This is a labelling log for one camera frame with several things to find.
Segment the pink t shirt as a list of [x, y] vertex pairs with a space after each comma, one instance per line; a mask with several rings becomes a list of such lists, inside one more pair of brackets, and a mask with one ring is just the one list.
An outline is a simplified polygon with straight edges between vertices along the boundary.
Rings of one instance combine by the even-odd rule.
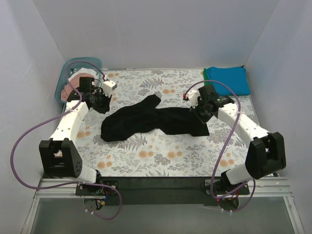
[[64, 86], [63, 90], [61, 91], [61, 95], [60, 95], [61, 101], [65, 101], [65, 102], [67, 101], [70, 93], [73, 91], [72, 87], [74, 87], [75, 89], [79, 87], [79, 79], [82, 75], [83, 75], [83, 73], [79, 73], [76, 75], [72, 75], [69, 78], [70, 84], [66, 84]]

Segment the folded blue t shirt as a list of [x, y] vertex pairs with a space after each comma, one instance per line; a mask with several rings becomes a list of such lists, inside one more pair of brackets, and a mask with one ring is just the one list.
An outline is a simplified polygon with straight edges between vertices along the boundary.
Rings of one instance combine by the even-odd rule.
[[237, 96], [251, 94], [246, 69], [244, 67], [217, 68], [210, 67], [212, 80], [219, 81], [229, 87]]

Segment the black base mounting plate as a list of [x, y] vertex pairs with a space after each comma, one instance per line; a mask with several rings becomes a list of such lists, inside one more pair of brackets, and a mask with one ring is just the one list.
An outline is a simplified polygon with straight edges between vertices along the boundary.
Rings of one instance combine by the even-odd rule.
[[[96, 182], [116, 188], [123, 205], [204, 204], [216, 206], [210, 196], [210, 177], [99, 177]], [[216, 177], [215, 195], [224, 195], [239, 184], [225, 187]], [[90, 198], [104, 197], [110, 193], [107, 206], [119, 205], [117, 193], [100, 186], [77, 185], [75, 195]]]

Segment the white t shirt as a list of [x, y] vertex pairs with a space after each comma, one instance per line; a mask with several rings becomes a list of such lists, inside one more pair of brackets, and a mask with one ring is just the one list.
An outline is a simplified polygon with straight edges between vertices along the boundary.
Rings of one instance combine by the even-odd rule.
[[90, 75], [93, 78], [98, 78], [98, 74], [95, 70], [93, 69], [88, 69], [88, 68], [81, 68], [78, 71], [74, 72], [70, 77], [69, 80], [72, 80], [75, 76], [79, 74], [87, 74]]

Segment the aluminium frame rail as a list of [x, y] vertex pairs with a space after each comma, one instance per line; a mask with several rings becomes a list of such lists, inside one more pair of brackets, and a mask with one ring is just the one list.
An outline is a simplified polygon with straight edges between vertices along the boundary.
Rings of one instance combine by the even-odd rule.
[[[254, 197], [292, 197], [289, 183], [285, 177], [265, 177], [256, 181]], [[35, 198], [100, 198], [104, 195], [83, 195], [76, 184], [60, 186], [57, 188], [38, 190]]]

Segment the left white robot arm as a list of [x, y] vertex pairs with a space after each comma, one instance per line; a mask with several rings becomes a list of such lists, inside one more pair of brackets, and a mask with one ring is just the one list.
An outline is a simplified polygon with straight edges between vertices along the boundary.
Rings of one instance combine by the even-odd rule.
[[79, 87], [67, 98], [65, 115], [60, 118], [56, 130], [49, 140], [39, 144], [43, 169], [47, 175], [87, 182], [87, 189], [93, 195], [103, 191], [104, 184], [97, 179], [98, 172], [83, 164], [76, 149], [76, 139], [90, 109], [102, 114], [109, 111], [112, 92], [116, 87], [117, 84], [111, 80], [105, 80], [96, 87], [94, 78], [79, 78]]

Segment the black t shirt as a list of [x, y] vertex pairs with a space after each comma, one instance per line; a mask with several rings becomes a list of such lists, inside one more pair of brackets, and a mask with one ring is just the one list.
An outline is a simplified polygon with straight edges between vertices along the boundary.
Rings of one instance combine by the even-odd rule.
[[137, 104], [120, 108], [104, 119], [100, 137], [105, 142], [124, 141], [135, 133], [147, 133], [154, 129], [160, 129], [167, 135], [210, 135], [207, 125], [188, 108], [157, 108], [160, 102], [157, 95], [149, 95]]

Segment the teal plastic laundry bin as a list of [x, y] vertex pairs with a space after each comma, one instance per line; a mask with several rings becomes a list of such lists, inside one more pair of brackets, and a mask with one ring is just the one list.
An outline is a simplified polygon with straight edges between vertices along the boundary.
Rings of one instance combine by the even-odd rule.
[[55, 99], [60, 103], [66, 103], [65, 95], [63, 95], [63, 90], [67, 86], [68, 76], [69, 80], [71, 80], [76, 73], [79, 73], [79, 70], [83, 69], [85, 73], [89, 73], [91, 75], [95, 75], [96, 85], [100, 87], [99, 81], [103, 81], [103, 75], [99, 70], [102, 69], [102, 62], [98, 58], [85, 57], [85, 58], [73, 58], [68, 60], [60, 73], [58, 84], [55, 91]]

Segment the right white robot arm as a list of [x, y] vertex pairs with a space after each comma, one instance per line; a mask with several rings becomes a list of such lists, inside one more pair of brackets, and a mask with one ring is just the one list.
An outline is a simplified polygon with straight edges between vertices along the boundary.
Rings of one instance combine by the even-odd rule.
[[271, 133], [258, 126], [240, 110], [238, 101], [219, 96], [213, 85], [188, 90], [183, 99], [190, 102], [201, 122], [216, 117], [227, 124], [248, 147], [245, 162], [221, 174], [220, 180], [211, 181], [213, 192], [233, 193], [242, 183], [260, 179], [286, 167], [284, 138], [279, 132]]

